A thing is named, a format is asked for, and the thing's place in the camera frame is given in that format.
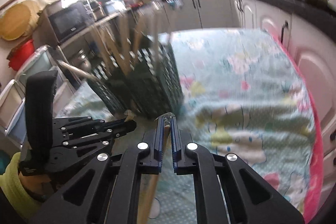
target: cabinet handle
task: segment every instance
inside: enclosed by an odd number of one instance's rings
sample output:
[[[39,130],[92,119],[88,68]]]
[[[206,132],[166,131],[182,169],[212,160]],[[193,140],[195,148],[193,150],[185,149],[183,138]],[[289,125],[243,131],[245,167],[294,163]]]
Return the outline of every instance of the cabinet handle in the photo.
[[[331,135],[330,135],[330,140],[331,141],[335,141],[336,139],[336,131],[334,131]]]
[[[239,0],[239,6],[240,6],[240,11],[242,13],[244,13],[244,9],[243,9],[243,0]]]
[[[288,29],[288,21],[287,20],[285,21],[285,24],[282,25],[281,40],[280,40],[281,44],[283,44],[283,42],[284,42],[284,30],[285,30],[285,28]]]
[[[238,5],[238,1],[237,1],[237,8],[238,8],[238,11],[241,12],[240,7]]]

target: drawer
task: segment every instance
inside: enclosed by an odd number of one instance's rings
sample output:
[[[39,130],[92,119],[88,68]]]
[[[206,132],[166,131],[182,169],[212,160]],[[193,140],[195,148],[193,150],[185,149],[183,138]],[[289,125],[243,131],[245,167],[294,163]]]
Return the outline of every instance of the drawer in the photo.
[[[336,164],[336,149],[331,151],[328,155],[326,155],[323,159],[323,173],[324,178],[333,175],[336,172],[336,165],[334,165],[334,161]]]

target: countertop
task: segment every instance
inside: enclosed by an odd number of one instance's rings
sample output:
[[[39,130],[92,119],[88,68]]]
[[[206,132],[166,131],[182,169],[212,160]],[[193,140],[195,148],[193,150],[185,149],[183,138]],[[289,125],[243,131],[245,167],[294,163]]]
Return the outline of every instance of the countertop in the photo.
[[[259,0],[278,7],[287,13],[294,13],[320,29],[336,42],[336,12],[321,10],[298,0]]]

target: metal screw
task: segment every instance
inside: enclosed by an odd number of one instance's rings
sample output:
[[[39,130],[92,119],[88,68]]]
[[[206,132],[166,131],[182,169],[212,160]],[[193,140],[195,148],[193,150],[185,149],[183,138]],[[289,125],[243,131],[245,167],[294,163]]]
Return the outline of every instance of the metal screw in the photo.
[[[228,155],[226,155],[226,158],[229,160],[229,161],[236,161],[238,159],[237,155],[236,154],[233,154],[233,153],[230,153]]]
[[[187,144],[187,148],[188,148],[189,150],[196,150],[197,147],[198,147],[198,145],[197,145],[196,143],[188,143],[188,144]]]
[[[141,150],[145,150],[148,148],[148,144],[147,143],[138,143],[138,148]]]
[[[99,161],[104,161],[104,160],[107,160],[109,157],[106,153],[101,153],[97,156],[97,160]]]

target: white cabinet door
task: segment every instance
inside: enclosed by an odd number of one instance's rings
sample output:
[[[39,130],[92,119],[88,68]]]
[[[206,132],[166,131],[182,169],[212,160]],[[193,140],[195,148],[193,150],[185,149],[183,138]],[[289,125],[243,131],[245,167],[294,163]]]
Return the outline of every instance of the white cabinet door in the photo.
[[[292,15],[286,12],[256,0],[257,27],[267,31],[274,40],[281,40],[281,30],[285,22],[288,22],[288,28],[283,31],[283,45],[288,48],[290,39],[290,28]]]
[[[336,148],[330,135],[336,130],[336,44],[316,27],[293,15],[289,53],[313,95],[320,118],[323,149]]]
[[[196,0],[202,28],[233,27],[230,0]]]
[[[255,0],[241,0],[241,9],[243,11],[243,26],[245,29],[257,28],[257,13]]]
[[[233,27],[243,28],[243,14],[240,9],[240,0],[231,0]]]
[[[175,9],[174,5],[164,2],[164,8],[169,24],[173,31],[200,29],[201,21],[196,7],[196,0],[182,0],[181,9]]]

